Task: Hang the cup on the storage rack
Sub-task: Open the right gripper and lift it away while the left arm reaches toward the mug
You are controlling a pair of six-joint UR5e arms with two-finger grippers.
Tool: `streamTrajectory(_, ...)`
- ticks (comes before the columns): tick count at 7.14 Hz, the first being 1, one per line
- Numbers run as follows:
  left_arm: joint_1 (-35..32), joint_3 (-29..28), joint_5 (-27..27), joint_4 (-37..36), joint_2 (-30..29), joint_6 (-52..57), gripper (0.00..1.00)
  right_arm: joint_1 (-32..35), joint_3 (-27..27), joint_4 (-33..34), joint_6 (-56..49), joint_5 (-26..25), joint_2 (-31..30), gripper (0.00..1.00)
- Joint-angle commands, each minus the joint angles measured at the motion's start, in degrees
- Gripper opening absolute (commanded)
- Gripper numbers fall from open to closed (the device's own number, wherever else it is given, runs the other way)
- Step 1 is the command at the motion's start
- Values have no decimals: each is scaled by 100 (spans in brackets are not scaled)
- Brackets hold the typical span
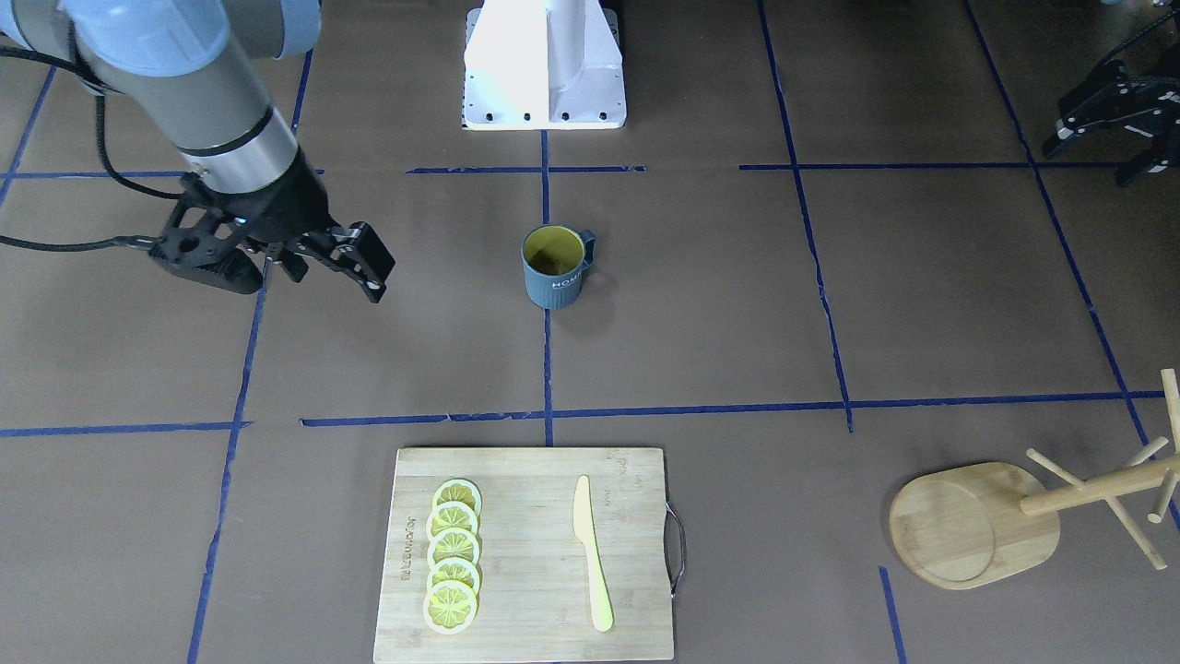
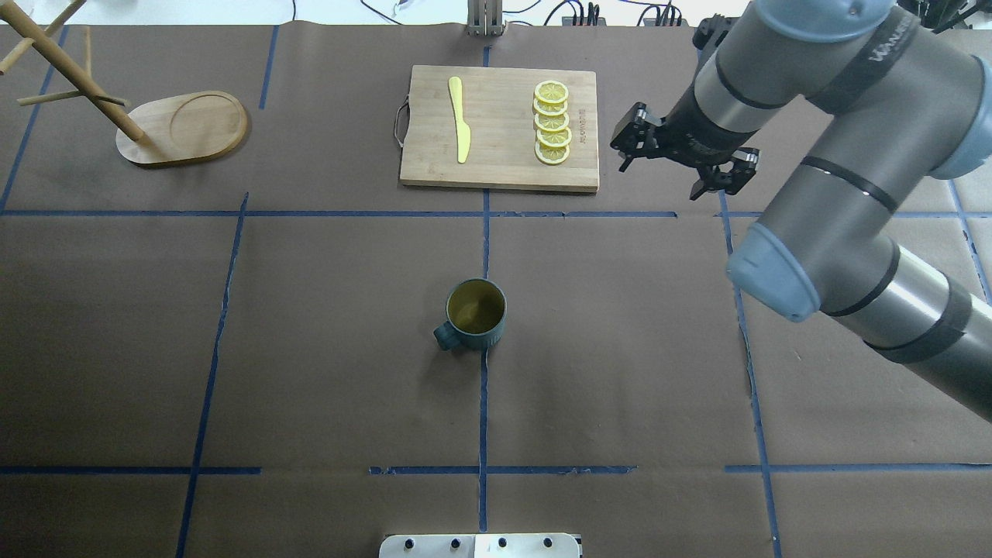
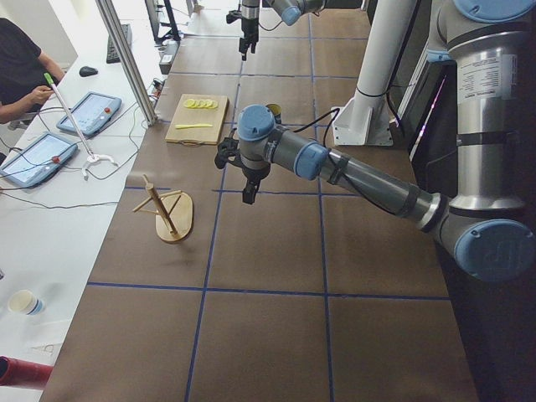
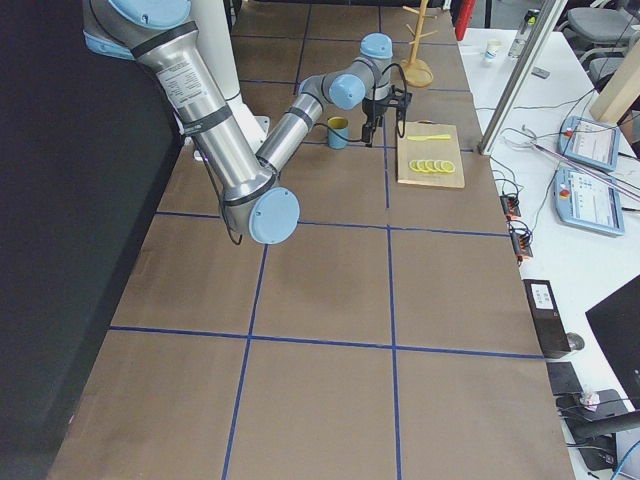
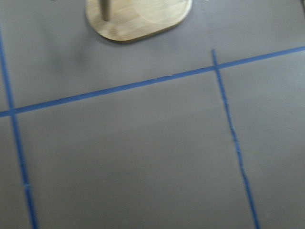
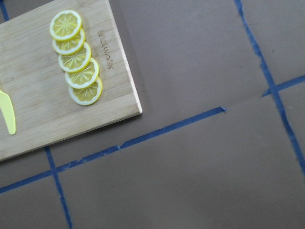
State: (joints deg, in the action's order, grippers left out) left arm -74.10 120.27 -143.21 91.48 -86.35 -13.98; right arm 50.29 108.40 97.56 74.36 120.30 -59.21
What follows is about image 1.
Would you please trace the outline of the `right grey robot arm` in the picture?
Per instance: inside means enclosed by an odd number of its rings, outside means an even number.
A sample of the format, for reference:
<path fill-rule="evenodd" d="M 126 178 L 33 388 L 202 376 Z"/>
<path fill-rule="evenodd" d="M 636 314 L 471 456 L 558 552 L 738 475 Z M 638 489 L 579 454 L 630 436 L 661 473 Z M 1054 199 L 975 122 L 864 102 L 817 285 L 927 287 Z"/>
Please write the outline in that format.
<path fill-rule="evenodd" d="M 309 261 L 358 283 L 371 302 L 395 268 L 371 224 L 337 224 L 324 186 L 254 60 L 308 53 L 319 1 L 5 1 L 4 55 L 68 71 L 94 97 L 101 167 L 118 184 L 173 202 L 156 238 L 59 244 L 60 254 L 122 245 L 181 280 L 253 294 L 254 257 L 299 282 Z M 136 101 L 181 152 L 181 192 L 123 177 L 105 144 L 105 101 Z"/>

